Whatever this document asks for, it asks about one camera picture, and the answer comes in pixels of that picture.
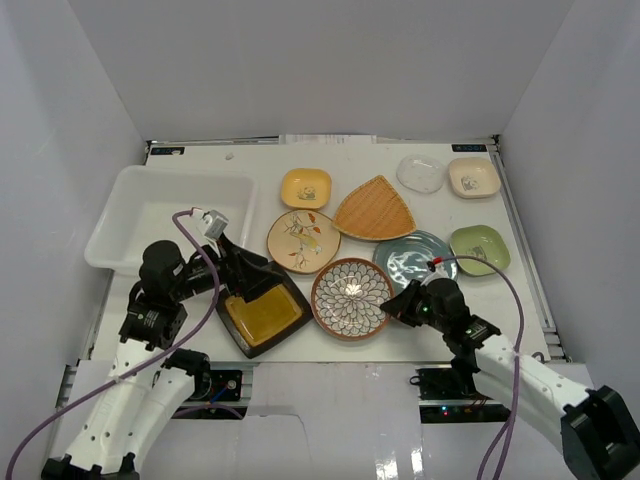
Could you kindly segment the blue-grey round plate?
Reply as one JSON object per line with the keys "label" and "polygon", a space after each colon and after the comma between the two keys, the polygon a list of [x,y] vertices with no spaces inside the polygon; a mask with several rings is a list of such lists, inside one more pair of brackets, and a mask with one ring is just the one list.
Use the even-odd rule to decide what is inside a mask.
{"label": "blue-grey round plate", "polygon": [[373,263],[390,279],[395,294],[412,280],[432,275],[427,263],[436,257],[450,257],[452,252],[439,237],[418,230],[402,238],[381,242],[373,254]]}

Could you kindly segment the flower pattern round bowl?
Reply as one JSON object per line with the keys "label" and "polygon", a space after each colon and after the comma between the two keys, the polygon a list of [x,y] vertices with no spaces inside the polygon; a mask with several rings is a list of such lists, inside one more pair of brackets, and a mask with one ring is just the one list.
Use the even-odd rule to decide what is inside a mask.
{"label": "flower pattern round bowl", "polygon": [[360,341],[387,326],[390,317],[380,306],[392,294],[389,278],[377,265],[345,258],[320,271],[311,290],[311,307],[326,333],[344,341]]}

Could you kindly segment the black square amber plate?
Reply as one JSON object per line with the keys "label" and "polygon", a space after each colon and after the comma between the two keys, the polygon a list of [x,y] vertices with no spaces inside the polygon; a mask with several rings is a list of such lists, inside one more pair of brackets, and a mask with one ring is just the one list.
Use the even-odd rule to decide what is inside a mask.
{"label": "black square amber plate", "polygon": [[258,261],[257,266],[278,276],[281,282],[250,302],[229,287],[233,274],[229,262],[216,259],[214,265],[224,286],[216,305],[217,314],[247,358],[265,353],[313,319],[310,303],[277,263],[265,258]]}

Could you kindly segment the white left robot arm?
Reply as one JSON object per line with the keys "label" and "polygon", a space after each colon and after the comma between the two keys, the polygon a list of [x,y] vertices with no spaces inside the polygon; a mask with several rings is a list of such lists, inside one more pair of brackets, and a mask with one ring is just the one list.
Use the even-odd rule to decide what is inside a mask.
{"label": "white left robot arm", "polygon": [[43,467],[44,479],[137,479],[149,448],[188,398],[211,387],[206,354],[184,348],[178,335],[184,301],[211,291],[258,300],[284,283],[272,262],[233,244],[197,247],[183,258],[170,240],[148,246],[130,291],[115,358],[104,386],[74,401],[95,402],[71,445]]}

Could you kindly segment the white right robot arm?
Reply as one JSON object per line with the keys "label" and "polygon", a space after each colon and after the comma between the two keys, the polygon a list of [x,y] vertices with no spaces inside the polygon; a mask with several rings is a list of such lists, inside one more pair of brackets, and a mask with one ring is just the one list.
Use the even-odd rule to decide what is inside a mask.
{"label": "white right robot arm", "polygon": [[517,353],[500,330],[470,312],[458,284],[417,280],[382,310],[402,323],[441,333],[453,353],[453,390],[482,394],[543,435],[578,479],[623,479],[639,465],[639,429],[622,396],[592,389]]}

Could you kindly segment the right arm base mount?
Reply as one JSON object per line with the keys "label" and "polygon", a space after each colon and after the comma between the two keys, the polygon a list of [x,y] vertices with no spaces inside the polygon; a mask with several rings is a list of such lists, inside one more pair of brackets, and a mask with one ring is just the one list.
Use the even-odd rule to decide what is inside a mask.
{"label": "right arm base mount", "polygon": [[422,424],[502,422],[509,410],[480,395],[471,378],[452,368],[421,368],[409,383],[418,389]]}

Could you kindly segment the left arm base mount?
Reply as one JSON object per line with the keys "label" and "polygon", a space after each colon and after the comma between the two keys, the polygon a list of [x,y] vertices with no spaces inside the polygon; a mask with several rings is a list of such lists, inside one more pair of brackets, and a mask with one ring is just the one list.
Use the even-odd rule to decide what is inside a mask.
{"label": "left arm base mount", "polygon": [[187,402],[237,402],[242,397],[241,370],[205,370],[195,374],[194,392]]}

